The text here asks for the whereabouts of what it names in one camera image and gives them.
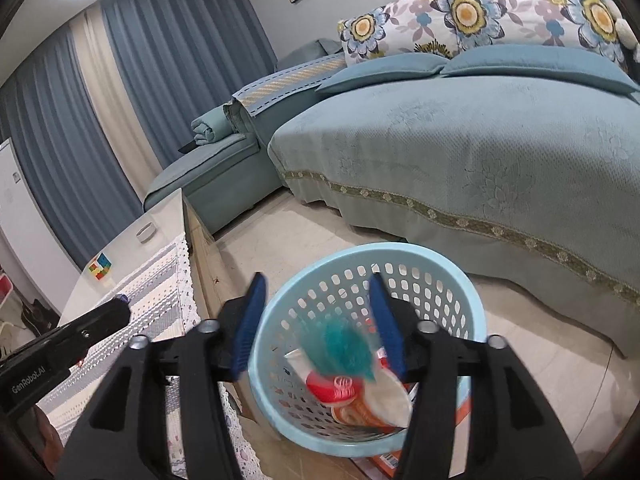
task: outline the silver screw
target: silver screw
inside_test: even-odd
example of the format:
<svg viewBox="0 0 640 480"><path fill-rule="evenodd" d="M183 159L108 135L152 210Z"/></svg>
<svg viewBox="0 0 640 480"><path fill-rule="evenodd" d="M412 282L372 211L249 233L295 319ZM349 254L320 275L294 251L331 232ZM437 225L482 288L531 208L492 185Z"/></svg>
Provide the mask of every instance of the silver screw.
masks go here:
<svg viewBox="0 0 640 480"><path fill-rule="evenodd" d="M435 334L440 327L435 321L431 321L429 319L421 321L418 323L418 330L423 334Z"/></svg>
<svg viewBox="0 0 640 480"><path fill-rule="evenodd" d="M491 348L495 348L497 350L507 348L507 340L501 335L491 335L486 339L486 342Z"/></svg>
<svg viewBox="0 0 640 480"><path fill-rule="evenodd" d="M142 350L149 344L149 339L146 335L135 335L129 341L129 347L134 350Z"/></svg>
<svg viewBox="0 0 640 480"><path fill-rule="evenodd" d="M198 332L201 334L210 334L220 329L220 323L215 319L205 319L198 325Z"/></svg>

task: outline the light blue plastic basket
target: light blue plastic basket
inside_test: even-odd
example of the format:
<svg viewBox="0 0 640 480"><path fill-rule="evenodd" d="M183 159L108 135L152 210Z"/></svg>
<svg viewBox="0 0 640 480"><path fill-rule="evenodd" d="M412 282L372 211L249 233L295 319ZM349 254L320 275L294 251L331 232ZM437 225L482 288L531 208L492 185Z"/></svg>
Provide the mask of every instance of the light blue plastic basket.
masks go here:
<svg viewBox="0 0 640 480"><path fill-rule="evenodd" d="M295 375L284 355L298 348L298 316L307 321L338 316L366 329L370 318L369 277L380 272L395 297L410 301L419 319L433 319L449 333L486 339L480 297L455 264L434 251L403 243L369 244L332 254L291 278L265 307L249 361L258 407L289 440L334 456L363 457L402 448L406 430L382 434L332 419ZM375 333L367 334L372 345ZM458 382L458 407L470 381Z"/></svg>

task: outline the floral fabric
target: floral fabric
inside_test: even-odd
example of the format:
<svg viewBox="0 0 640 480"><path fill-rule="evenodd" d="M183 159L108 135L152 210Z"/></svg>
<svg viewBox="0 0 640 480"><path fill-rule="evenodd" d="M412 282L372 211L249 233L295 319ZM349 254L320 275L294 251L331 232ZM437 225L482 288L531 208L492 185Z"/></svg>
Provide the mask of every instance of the floral fabric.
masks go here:
<svg viewBox="0 0 640 480"><path fill-rule="evenodd" d="M584 48L626 70L606 0L398 0L342 20L338 31L347 64L518 43Z"/></svg>

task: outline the green lace trim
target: green lace trim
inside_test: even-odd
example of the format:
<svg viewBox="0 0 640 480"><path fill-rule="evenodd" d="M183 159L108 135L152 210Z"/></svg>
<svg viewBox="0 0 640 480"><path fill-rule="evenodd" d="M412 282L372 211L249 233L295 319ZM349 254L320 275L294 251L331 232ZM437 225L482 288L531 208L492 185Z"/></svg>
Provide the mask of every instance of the green lace trim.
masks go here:
<svg viewBox="0 0 640 480"><path fill-rule="evenodd" d="M415 211L419 215L428 218L430 221L443 227L459 229L474 234L496 238L497 240L510 242L519 247L528 249L531 252L538 253L541 256L562 265L587 280L591 285L606 288L623 300L640 306L640 292L636 291L631 286L626 283L619 282L601 270L591 266L579 256L571 254L562 247L545 242L544 240L540 240L539 238L535 238L525 233L521 233L512 228L468 216L448 214L418 200L398 195L396 193L368 189L365 187L347 186L345 184L332 182L322 173L316 173L314 171L286 171L282 176L285 180L299 180L307 178L318 182L324 182L332 191L340 192L348 196L357 196L360 198L377 200L379 202L393 203L410 209L411 211Z"/></svg>

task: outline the barcode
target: barcode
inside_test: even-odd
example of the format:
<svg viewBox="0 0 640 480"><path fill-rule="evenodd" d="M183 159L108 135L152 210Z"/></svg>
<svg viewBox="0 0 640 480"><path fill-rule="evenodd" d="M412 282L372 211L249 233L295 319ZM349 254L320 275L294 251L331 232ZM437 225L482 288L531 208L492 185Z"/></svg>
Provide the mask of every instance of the barcode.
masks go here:
<svg viewBox="0 0 640 480"><path fill-rule="evenodd" d="M398 459L391 454L380 455L380 460L386 463L386 465L388 465L391 469L395 469L396 467L398 467Z"/></svg>

